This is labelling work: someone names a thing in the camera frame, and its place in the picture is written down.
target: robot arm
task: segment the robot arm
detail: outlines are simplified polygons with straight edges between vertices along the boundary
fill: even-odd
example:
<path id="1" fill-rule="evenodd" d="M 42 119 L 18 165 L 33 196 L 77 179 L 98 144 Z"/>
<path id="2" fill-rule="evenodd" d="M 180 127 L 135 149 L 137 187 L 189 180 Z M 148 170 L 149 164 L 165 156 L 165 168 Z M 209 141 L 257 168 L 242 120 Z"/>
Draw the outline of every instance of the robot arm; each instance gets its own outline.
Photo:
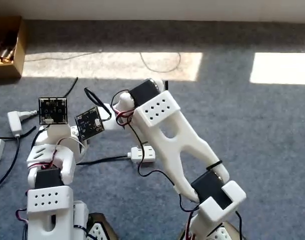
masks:
<path id="1" fill-rule="evenodd" d="M 171 93 L 160 90 L 163 89 L 161 85 L 161 81 L 148 79 L 121 94 L 114 107 L 118 111 L 134 109 L 130 124 L 155 149 L 176 192 L 199 203 L 198 213 L 192 219 L 190 229 L 198 240 L 202 240 L 237 209 L 246 199 L 246 193 L 236 182 L 229 181 L 229 173 L 222 163 L 205 172 L 192 184 L 188 182 L 182 167 L 182 151 L 202 160 L 205 168 L 220 160 L 208 143 L 194 131 Z M 161 124 L 174 130 L 173 138 L 165 136 Z"/>

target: white cable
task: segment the white cable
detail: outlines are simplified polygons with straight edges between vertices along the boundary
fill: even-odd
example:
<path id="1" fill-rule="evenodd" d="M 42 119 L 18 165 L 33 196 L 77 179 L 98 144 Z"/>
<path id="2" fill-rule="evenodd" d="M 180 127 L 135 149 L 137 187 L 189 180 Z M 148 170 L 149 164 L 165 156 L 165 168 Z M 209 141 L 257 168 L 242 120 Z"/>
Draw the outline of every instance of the white cable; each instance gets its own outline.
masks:
<path id="1" fill-rule="evenodd" d="M 76 164 L 79 164 L 79 163 L 81 163 L 82 161 L 84 161 L 84 159 L 85 159 L 85 157 L 86 157 L 86 153 L 87 153 L 87 148 L 85 147 L 85 145 L 84 145 L 82 142 L 80 142 L 79 140 L 77 140 L 76 138 L 74 138 L 74 137 L 72 137 L 72 136 L 65 136 L 65 137 L 62 137 L 61 139 L 59 139 L 59 140 L 57 141 L 57 143 L 56 143 L 56 146 L 55 146 L 54 150 L 55 150 L 55 151 L 57 150 L 57 146 L 58 146 L 58 145 L 60 144 L 60 142 L 61 142 L 62 140 L 64 140 L 64 139 L 72 139 L 72 140 L 74 140 L 75 142 L 79 143 L 80 146 L 82 146 L 82 148 L 83 148 L 83 150 L 81 150 L 81 155 L 82 155 L 82 157 L 81 157 L 81 160 L 80 160 L 80 161 L 76 162 Z"/>

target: red wire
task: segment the red wire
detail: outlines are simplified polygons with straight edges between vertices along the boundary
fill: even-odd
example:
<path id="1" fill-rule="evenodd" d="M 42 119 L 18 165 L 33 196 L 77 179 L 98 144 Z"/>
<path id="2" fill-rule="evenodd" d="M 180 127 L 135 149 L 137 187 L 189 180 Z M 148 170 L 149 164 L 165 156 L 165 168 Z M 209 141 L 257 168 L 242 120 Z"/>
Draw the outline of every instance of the red wire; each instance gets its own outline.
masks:
<path id="1" fill-rule="evenodd" d="M 24 212 L 24 211 L 27 211 L 27 208 L 25 208 L 25 209 L 17 209 L 16 212 L 15 212 L 15 215 L 16 215 L 16 218 L 17 218 L 19 221 L 22 221 L 22 222 L 25 222 L 26 224 L 28 224 L 28 220 L 22 218 L 22 217 L 19 215 L 19 212 Z"/>

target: white robot bracket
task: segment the white robot bracket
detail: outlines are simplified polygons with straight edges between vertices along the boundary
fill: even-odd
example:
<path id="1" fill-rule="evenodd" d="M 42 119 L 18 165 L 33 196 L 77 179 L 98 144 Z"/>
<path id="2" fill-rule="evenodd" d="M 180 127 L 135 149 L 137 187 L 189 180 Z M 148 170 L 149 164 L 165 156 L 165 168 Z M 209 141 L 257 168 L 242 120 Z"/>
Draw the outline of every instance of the white robot bracket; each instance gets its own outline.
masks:
<path id="1" fill-rule="evenodd" d="M 55 148 L 57 153 L 54 156 L 53 164 L 61 169 L 60 174 L 62 182 L 65 185 L 72 183 L 76 168 L 74 153 L 66 146 L 58 145 L 56 147 L 54 144 L 44 144 L 34 146 L 27 158 L 27 167 L 29 168 L 28 183 L 31 188 L 35 188 L 37 171 L 41 169 L 41 165 L 32 165 L 37 163 L 49 163 L 52 160 Z"/>
<path id="2" fill-rule="evenodd" d="M 163 91 L 137 107 L 133 121 L 160 156 L 165 171 L 174 182 L 178 193 L 198 203 L 196 192 L 184 176 L 181 152 L 186 151 L 203 160 L 207 167 L 220 160 L 208 143 L 197 135 L 170 92 Z M 165 136 L 160 128 L 161 123 L 166 123 L 172 128 L 175 133 L 173 138 Z M 215 166 L 213 171 L 224 183 L 229 180 L 229 173 L 223 164 Z"/>

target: black wire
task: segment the black wire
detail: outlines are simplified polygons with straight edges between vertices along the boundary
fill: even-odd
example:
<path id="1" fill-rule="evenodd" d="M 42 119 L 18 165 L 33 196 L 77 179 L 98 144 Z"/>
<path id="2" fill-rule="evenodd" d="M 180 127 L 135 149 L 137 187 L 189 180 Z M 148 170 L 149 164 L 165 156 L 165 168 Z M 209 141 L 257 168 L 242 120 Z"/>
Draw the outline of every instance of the black wire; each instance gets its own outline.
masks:
<path id="1" fill-rule="evenodd" d="M 92 101 L 96 106 L 102 107 L 109 114 L 109 117 L 107 119 L 103 119 L 102 121 L 104 122 L 104 121 L 108 121 L 109 119 L 111 119 L 113 116 L 111 111 L 99 99 L 99 97 L 93 91 L 91 91 L 88 87 L 85 87 L 83 90 L 90 101 Z"/>
<path id="2" fill-rule="evenodd" d="M 123 89 L 123 90 L 120 90 L 120 91 L 118 91 L 117 93 L 115 93 L 114 96 L 112 96 L 112 99 L 111 99 L 111 102 L 110 102 L 110 107 L 111 107 L 111 109 L 113 109 L 113 104 L 114 104 L 114 99 L 115 99 L 115 97 L 116 97 L 118 94 L 122 93 L 122 92 L 128 92 L 128 91 L 129 91 L 129 89 Z"/>
<path id="3" fill-rule="evenodd" d="M 130 129 L 133 131 L 133 133 L 135 134 L 136 138 L 138 139 L 138 142 L 139 142 L 139 144 L 140 144 L 140 148 L 141 148 L 141 151 L 142 151 L 141 161 L 140 161 L 140 163 L 138 164 L 138 167 L 137 167 L 137 172 L 138 172 L 138 174 L 139 174 L 140 176 L 142 176 L 142 177 L 145 178 L 145 177 L 148 177 L 148 176 L 149 176 L 150 174 L 152 174 L 152 173 L 161 173 L 161 174 L 164 175 L 164 176 L 169 180 L 169 182 L 171 182 L 171 184 L 174 186 L 174 185 L 175 185 L 174 182 L 173 182 L 173 181 L 169 178 L 169 176 L 167 176 L 166 173 L 164 173 L 162 170 L 154 169 L 154 170 L 152 170 L 152 171 L 150 171 L 150 172 L 148 172 L 148 173 L 146 173 L 146 174 L 142 174 L 142 173 L 141 173 L 141 166 L 142 166 L 143 161 L 144 161 L 144 159 L 145 159 L 145 148 L 144 148 L 144 145 L 143 145 L 141 139 L 139 138 L 137 132 L 136 132 L 135 129 L 133 128 L 133 126 L 132 126 L 130 123 L 128 123 L 128 126 L 129 126 Z"/>
<path id="4" fill-rule="evenodd" d="M 73 90 L 74 86 L 76 85 L 77 81 L 78 81 L 78 77 L 75 78 L 75 80 L 73 81 L 73 84 L 71 85 L 69 90 L 66 92 L 66 94 L 63 96 L 64 98 L 68 97 L 68 95 L 71 93 L 71 91 Z"/>
<path id="5" fill-rule="evenodd" d="M 150 71 L 152 71 L 152 72 L 155 72 L 155 73 L 166 74 L 166 73 L 170 73 L 170 72 L 172 72 L 172 71 L 175 71 L 175 70 L 179 67 L 179 65 L 181 64 L 181 62 L 182 62 L 182 55 L 181 55 L 179 52 L 177 52 L 177 54 L 178 54 L 178 56 L 179 56 L 179 60 L 178 60 L 177 65 L 176 65 L 174 68 L 172 68 L 172 69 L 170 69 L 170 70 L 167 70 L 167 71 L 158 71 L 158 70 L 154 70 L 154 69 L 150 68 L 150 67 L 147 65 L 146 61 L 144 60 L 143 54 L 142 54 L 141 52 L 140 52 L 139 54 L 140 54 L 140 58 L 141 58 L 141 60 L 142 60 L 142 63 L 144 64 L 144 66 L 145 66 L 148 70 L 150 70 Z"/>
<path id="6" fill-rule="evenodd" d="M 242 229 L 243 228 L 243 219 L 238 211 L 236 211 L 236 215 L 239 218 L 239 240 L 243 240 L 243 229 Z"/>
<path id="7" fill-rule="evenodd" d="M 16 161 L 17 161 L 17 158 L 18 158 L 18 153 L 19 153 L 19 148 L 20 148 L 20 139 L 19 137 L 16 138 L 17 139 L 17 149 L 16 149 L 16 153 L 14 155 L 14 158 L 12 160 L 12 163 L 8 169 L 8 171 L 5 173 L 5 175 L 1 178 L 0 180 L 0 185 L 4 182 L 4 180 L 7 178 L 7 176 L 11 173 Z"/>
<path id="8" fill-rule="evenodd" d="M 93 165 L 93 164 L 100 164 L 100 163 L 107 163 L 107 162 L 116 162 L 118 160 L 120 160 L 120 161 L 125 160 L 124 158 L 128 159 L 128 155 L 124 154 L 124 155 L 118 155 L 118 156 L 110 156 L 110 157 L 105 157 L 105 158 L 98 159 L 95 161 L 83 161 L 83 162 L 77 163 L 77 165 L 81 166 L 81 165 Z"/>
<path id="9" fill-rule="evenodd" d="M 196 210 L 199 209 L 199 205 L 195 206 L 195 207 L 194 207 L 193 209 L 191 209 L 191 210 L 185 209 L 185 208 L 183 207 L 183 199 L 182 199 L 182 195 L 181 195 L 181 194 L 179 194 L 179 206 L 180 206 L 181 210 L 183 210 L 183 211 L 186 212 L 186 213 L 191 213 L 191 212 L 194 212 L 194 211 L 196 211 Z"/>
<path id="10" fill-rule="evenodd" d="M 33 131 L 35 131 L 36 129 L 36 126 L 32 127 L 28 132 L 22 134 L 19 138 L 23 139 L 27 136 L 29 136 Z M 15 140 L 17 137 L 15 136 L 0 136 L 0 139 L 3 139 L 3 140 Z"/>
<path id="11" fill-rule="evenodd" d="M 220 228 L 223 225 L 223 223 L 219 224 L 218 226 L 216 226 L 208 235 L 207 237 L 209 237 L 211 234 L 213 234 L 218 228 Z"/>
<path id="12" fill-rule="evenodd" d="M 97 237 L 95 237 L 95 236 L 93 236 L 93 235 L 89 234 L 89 233 L 88 233 L 88 231 L 87 231 L 87 229 L 86 229 L 86 228 L 84 228 L 83 226 L 80 226 L 80 225 L 74 225 L 73 227 L 74 227 L 74 228 L 77 228 L 77 229 L 81 229 L 81 230 L 83 230 L 83 231 L 86 233 L 86 237 L 90 237 L 90 238 L 91 238 L 91 239 L 93 239 L 93 240 L 97 240 Z"/>
<path id="13" fill-rule="evenodd" d="M 32 140 L 30 149 L 32 149 L 32 148 L 35 146 L 38 136 L 39 136 L 41 133 L 43 133 L 44 131 L 46 131 L 49 127 L 50 127 L 50 124 L 48 124 L 45 128 L 43 128 L 43 129 L 41 129 L 41 130 L 39 130 L 39 131 L 37 132 L 36 136 L 34 136 L 34 138 L 33 138 L 33 140 Z"/>
<path id="14" fill-rule="evenodd" d="M 28 239 L 28 224 L 25 224 L 22 228 L 22 240 Z"/>

